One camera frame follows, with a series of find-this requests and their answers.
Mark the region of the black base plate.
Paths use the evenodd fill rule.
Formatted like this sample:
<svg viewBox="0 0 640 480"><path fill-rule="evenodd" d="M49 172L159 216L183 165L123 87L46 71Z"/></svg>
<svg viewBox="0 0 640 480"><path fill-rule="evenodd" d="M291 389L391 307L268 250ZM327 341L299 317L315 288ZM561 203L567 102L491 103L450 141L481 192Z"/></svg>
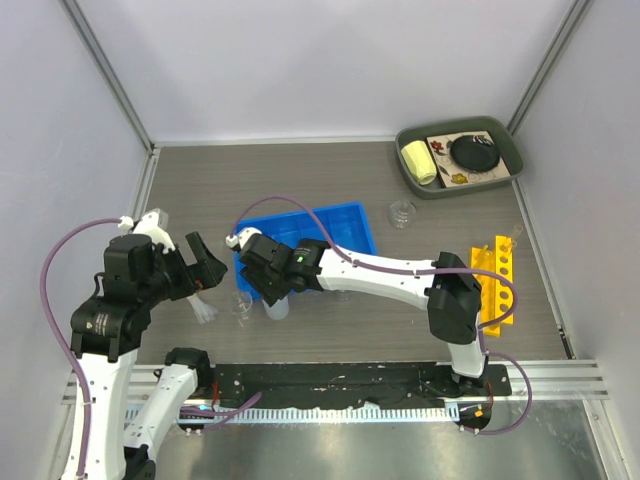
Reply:
<svg viewBox="0 0 640 480"><path fill-rule="evenodd" d="M372 403L383 409L439 406L446 399L508 397L505 366L490 364L478 379L465 379L437 362L217 364L205 397L235 409L261 395L263 409L343 410Z"/></svg>

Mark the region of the yellow test tube rack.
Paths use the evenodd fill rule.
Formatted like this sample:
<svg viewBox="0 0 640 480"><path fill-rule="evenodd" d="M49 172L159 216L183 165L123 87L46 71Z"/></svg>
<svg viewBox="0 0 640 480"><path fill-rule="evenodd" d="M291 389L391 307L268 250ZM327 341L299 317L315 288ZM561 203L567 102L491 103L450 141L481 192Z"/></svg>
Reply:
<svg viewBox="0 0 640 480"><path fill-rule="evenodd" d="M494 244L489 246L493 251L490 258L481 259L479 252L483 246L470 248L470 267L490 271L506 278L514 280L513 251L506 251L507 236L496 235ZM503 315L513 304L511 290L499 280L484 275L476 275L482 287L480 322L488 322Z"/></svg>

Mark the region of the blue divided plastic bin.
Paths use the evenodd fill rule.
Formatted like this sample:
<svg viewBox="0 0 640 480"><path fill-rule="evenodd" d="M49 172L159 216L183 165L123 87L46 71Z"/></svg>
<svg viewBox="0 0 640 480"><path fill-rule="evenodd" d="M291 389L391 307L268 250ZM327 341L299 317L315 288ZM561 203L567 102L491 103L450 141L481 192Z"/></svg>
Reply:
<svg viewBox="0 0 640 480"><path fill-rule="evenodd" d="M376 255L373 234L362 203L351 202L313 209L329 237L343 250ZM311 240L327 243L317 223L303 210L246 218L238 230L253 227L277 243L295 250Z"/></svg>

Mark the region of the pale yellow cup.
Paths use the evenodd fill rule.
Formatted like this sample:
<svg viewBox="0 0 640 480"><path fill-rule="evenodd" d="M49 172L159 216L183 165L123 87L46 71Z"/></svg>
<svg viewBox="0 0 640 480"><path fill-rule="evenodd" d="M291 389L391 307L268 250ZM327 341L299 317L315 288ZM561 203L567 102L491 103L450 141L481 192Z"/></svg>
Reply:
<svg viewBox="0 0 640 480"><path fill-rule="evenodd" d="M405 145L401 156L418 185L428 185L436 178L437 167L424 141L416 140Z"/></svg>

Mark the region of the red cap wash bottle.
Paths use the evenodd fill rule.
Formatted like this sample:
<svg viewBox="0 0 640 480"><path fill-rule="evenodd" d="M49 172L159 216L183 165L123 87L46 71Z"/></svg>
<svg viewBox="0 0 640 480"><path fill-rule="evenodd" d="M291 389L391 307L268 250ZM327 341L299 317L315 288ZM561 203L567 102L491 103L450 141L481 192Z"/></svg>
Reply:
<svg viewBox="0 0 640 480"><path fill-rule="evenodd" d="M266 315L274 321L284 320L289 315L289 300L285 296L283 299L277 300L273 305L269 305L262 300Z"/></svg>

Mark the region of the grey plastic tray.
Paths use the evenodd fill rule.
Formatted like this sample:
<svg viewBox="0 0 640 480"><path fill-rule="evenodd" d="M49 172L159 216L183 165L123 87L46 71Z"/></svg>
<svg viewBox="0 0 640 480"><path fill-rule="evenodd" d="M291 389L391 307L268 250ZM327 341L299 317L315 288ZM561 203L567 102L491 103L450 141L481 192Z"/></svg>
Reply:
<svg viewBox="0 0 640 480"><path fill-rule="evenodd" d="M514 139L489 116L406 128L395 146L404 180L426 200L493 189L524 170Z"/></svg>

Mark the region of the clear glass test tube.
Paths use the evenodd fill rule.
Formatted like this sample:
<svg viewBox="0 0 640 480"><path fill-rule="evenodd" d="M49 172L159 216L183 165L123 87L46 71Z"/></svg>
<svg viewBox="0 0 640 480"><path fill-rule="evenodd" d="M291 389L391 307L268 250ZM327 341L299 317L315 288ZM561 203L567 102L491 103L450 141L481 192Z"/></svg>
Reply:
<svg viewBox="0 0 640 480"><path fill-rule="evenodd" d="M507 236L506 241L506 251L511 252L517 246L517 239L523 233L524 227L520 224L517 224L513 227L510 234Z"/></svg>

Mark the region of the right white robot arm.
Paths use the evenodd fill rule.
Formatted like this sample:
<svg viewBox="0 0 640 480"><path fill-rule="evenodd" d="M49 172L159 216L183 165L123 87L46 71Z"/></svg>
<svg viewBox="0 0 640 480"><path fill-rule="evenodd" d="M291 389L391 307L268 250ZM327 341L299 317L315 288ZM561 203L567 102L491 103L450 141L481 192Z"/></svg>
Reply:
<svg viewBox="0 0 640 480"><path fill-rule="evenodd" d="M397 300L427 314L431 335L447 344L451 380L472 395L488 381L479 340L481 286L460 258L443 252L430 262L354 252L328 241L302 239L291 248L249 227L229 236L240 275L268 307L292 292L352 291Z"/></svg>

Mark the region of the clear glass flask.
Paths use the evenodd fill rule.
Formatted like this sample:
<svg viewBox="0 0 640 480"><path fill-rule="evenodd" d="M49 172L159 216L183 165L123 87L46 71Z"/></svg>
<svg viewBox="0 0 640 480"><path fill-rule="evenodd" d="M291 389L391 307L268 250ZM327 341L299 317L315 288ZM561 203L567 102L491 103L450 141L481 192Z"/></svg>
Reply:
<svg viewBox="0 0 640 480"><path fill-rule="evenodd" d="M396 229L409 228L417 218L417 208L409 200L397 200L387 208L386 218Z"/></svg>

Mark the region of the black round pouch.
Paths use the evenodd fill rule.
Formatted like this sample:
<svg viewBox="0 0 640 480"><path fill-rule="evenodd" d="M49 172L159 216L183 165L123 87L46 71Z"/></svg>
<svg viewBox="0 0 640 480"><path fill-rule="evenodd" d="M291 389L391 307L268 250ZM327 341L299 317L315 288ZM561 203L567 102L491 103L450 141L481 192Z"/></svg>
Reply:
<svg viewBox="0 0 640 480"><path fill-rule="evenodd" d="M494 169L500 161L498 147L482 135L464 135L450 146L452 160L460 167L475 173Z"/></svg>

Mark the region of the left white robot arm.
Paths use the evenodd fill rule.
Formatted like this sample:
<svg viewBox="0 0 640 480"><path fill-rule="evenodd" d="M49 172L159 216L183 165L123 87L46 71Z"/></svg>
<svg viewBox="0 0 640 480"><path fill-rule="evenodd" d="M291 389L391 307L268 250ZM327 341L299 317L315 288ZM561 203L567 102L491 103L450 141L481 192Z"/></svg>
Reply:
<svg viewBox="0 0 640 480"><path fill-rule="evenodd" d="M207 352L176 347L142 410L125 422L129 382L152 310L217 286L227 272L199 233L186 239L192 265L158 235L113 238L94 293L71 317L71 352L82 374L67 465L82 468L83 479L154 478L159 448L181 406L212 389Z"/></svg>

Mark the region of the small clear glass beaker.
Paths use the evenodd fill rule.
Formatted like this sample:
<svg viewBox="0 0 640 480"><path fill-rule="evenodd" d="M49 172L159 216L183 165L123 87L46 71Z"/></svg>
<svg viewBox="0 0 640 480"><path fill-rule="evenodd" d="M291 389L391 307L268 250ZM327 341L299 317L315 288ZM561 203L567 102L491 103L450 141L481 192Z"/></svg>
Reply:
<svg viewBox="0 0 640 480"><path fill-rule="evenodd" d="M348 301L350 298L350 293L346 290L338 290L336 292L336 297L339 301L341 302L345 302Z"/></svg>

